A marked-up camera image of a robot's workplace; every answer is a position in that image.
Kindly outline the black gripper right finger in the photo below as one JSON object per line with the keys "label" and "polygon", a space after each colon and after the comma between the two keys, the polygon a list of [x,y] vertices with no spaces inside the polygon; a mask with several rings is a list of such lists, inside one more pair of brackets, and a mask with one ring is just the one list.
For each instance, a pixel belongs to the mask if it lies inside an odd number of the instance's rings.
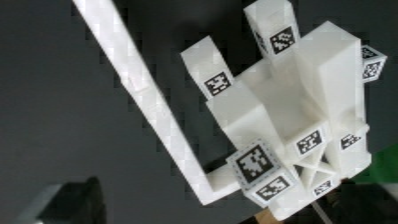
{"label": "black gripper right finger", "polygon": [[343,182],[325,195],[334,224],[398,224],[398,200],[376,184]]}

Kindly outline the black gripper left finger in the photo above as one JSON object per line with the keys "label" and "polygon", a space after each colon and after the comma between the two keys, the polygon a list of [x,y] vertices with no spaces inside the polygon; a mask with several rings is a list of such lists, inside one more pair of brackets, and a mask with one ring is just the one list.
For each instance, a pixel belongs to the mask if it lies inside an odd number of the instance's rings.
{"label": "black gripper left finger", "polygon": [[39,192],[16,224],[106,224],[106,205],[96,177],[49,185]]}

